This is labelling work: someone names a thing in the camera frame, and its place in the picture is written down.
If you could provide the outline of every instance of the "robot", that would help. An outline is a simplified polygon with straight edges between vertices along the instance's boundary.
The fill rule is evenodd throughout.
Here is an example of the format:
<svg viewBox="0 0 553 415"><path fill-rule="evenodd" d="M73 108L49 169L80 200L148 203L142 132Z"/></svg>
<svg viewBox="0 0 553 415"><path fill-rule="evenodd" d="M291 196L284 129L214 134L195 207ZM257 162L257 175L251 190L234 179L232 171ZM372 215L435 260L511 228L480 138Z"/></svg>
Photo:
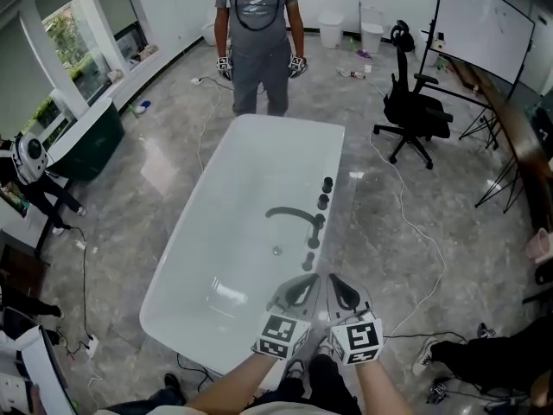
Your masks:
<svg viewBox="0 0 553 415"><path fill-rule="evenodd" d="M291 359L305 344L321 288L321 277L307 274L281 284L267 304L255 352ZM384 347L382 320L363 286L341 275L327 277L328 340L344 365L374 361Z"/></svg>
<svg viewBox="0 0 553 415"><path fill-rule="evenodd" d="M48 166L48 155L35 134L18 137L10 150L0 150L0 156L11 158L17 178L27 186L37 182Z"/></svg>

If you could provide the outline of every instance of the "gray pants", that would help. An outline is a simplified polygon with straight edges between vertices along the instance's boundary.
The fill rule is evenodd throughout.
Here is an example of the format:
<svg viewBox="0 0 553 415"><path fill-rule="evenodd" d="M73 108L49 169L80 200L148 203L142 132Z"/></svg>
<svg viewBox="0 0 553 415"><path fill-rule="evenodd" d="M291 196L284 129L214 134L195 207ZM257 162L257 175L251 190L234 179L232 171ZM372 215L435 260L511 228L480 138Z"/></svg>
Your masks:
<svg viewBox="0 0 553 415"><path fill-rule="evenodd" d="M268 54L246 55L232 51L232 83L236 116L255 114L257 89L263 83L269 106L267 114L283 117L288 110L288 78L291 47L286 40Z"/></svg>

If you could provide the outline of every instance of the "person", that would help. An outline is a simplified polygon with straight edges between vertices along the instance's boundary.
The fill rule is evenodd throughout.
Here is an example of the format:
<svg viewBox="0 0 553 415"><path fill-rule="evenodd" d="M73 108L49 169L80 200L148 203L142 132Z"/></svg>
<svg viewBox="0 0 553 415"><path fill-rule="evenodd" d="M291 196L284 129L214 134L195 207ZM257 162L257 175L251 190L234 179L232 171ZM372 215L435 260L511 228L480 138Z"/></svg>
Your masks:
<svg viewBox="0 0 553 415"><path fill-rule="evenodd" d="M0 282L0 309L13 308L28 316L52 315L63 317L58 306L42 302L38 298L28 297L12 287Z"/></svg>
<svg viewBox="0 0 553 415"><path fill-rule="evenodd" d="M113 405L95 415L273 415L303 413L360 414L357 400L349 393L332 360L333 348L325 338L309 363L309 383L312 394L303 398L303 363L292 361L276 391L251 400L265 376L275 366L277 358L254 353L230 373L215 381L206 390L186 403L178 379L165 375L165 388L143 401ZM366 415L413 415L403 396L392 384L378 361L355 366L365 401ZM41 414L38 389L33 392L33 415Z"/></svg>
<svg viewBox="0 0 553 415"><path fill-rule="evenodd" d="M459 379L489 392L494 388L528 393L535 407L552 404L553 315L543 316L510 337L481 338L467 344L430 337L411 368L420 375L432 363L445 364Z"/></svg>
<svg viewBox="0 0 553 415"><path fill-rule="evenodd" d="M182 415L182 406L187 401L182 394L181 383L172 373L166 373L163 381L165 387L148 399L111 405L110 407L96 411L95 415L146 415L153 413L152 411L157 407L161 407L162 410L165 410L169 414ZM31 415L45 415L38 386L31 387L31 405Z"/></svg>
<svg viewBox="0 0 553 415"><path fill-rule="evenodd" d="M175 410L177 406L183 406L187 402L182 394L181 383L172 373L166 373L163 381L165 387L148 399L112 405L96 412L96 415L146 415L152 413L157 407L171 407L166 412L181 414L182 409Z"/></svg>
<svg viewBox="0 0 553 415"><path fill-rule="evenodd" d="M269 99L267 113L284 116L288 110L291 59L284 7L296 46L296 57L300 59L302 69L307 64L298 0L216 0L215 6L219 62L227 58L230 21L232 71L222 71L221 74L234 85L234 113L236 116L256 113L257 88L263 83Z"/></svg>
<svg viewBox="0 0 553 415"><path fill-rule="evenodd" d="M13 142L10 140L4 140L0 137L0 150L10 150L12 144ZM36 182L28 185L21 183L11 158L0 157L0 184L10 191L19 189L30 203L34 204L52 221L54 235L60 235L65 230L64 222L55 207L44 195L45 193L58 197L77 215L86 215L86 208L46 173Z"/></svg>

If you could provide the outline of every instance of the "black pants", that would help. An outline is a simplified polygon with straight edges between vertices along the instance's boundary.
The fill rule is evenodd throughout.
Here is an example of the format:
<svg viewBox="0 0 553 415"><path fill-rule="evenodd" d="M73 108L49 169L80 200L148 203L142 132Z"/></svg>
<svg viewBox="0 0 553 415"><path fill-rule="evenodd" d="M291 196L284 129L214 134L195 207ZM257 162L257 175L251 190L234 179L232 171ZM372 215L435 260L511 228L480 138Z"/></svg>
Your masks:
<svg viewBox="0 0 553 415"><path fill-rule="evenodd" d="M444 363L462 380L482 386L529 392L532 383L553 364L553 316L544 316L509 338L440 342L432 359Z"/></svg>
<svg viewBox="0 0 553 415"><path fill-rule="evenodd" d="M27 314L29 316L61 316L60 308L58 306L50 306L49 304L43 303L41 300L36 298L27 297L19 290L15 290L6 285L2 285L1 290L2 299L0 304L3 307L19 310L23 314Z"/></svg>
<svg viewBox="0 0 553 415"><path fill-rule="evenodd" d="M118 413L119 415L146 415L152 412L160 405L184 405L185 401L182 396L171 386L164 387L157 391L148 399L141 401L131 401L130 403L122 403L120 405L112 405L105 409L110 412Z"/></svg>
<svg viewBox="0 0 553 415"><path fill-rule="evenodd" d="M316 405L325 411L339 413L339 415L361 414L357 399L349 393L344 379L338 372L338 365L328 355L317 355L309 363L308 372L309 384L313 391L311 398L303 398L304 389L301 379L285 378L276 391L264 393L247 408L276 401L288 401Z"/></svg>
<svg viewBox="0 0 553 415"><path fill-rule="evenodd" d="M77 212L80 208L80 203L76 201L62 186L54 182L49 176L44 174L37 182L27 186L19 187L22 194L25 195L30 203L34 204L39 210L45 214L54 224L55 227L62 227L63 220L58 215L54 206L44 193L51 194L62 200L73 211Z"/></svg>

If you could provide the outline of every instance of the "whiteboard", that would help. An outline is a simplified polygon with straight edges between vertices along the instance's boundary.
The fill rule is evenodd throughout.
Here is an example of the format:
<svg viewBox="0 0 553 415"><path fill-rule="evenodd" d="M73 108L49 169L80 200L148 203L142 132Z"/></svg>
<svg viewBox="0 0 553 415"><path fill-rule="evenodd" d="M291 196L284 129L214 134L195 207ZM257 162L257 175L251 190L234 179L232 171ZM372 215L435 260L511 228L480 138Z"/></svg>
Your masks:
<svg viewBox="0 0 553 415"><path fill-rule="evenodd" d="M441 0L435 26L445 40L438 52L509 83L517 79L533 30L534 22L503 0Z"/></svg>

